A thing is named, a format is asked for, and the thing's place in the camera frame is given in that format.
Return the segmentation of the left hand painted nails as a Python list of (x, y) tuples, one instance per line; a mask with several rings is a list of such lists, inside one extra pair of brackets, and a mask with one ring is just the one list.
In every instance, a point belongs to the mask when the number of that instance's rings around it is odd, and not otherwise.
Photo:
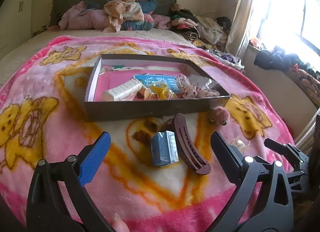
[(112, 228), (116, 232), (130, 232), (127, 224), (120, 218), (118, 214), (115, 214), (112, 220)]

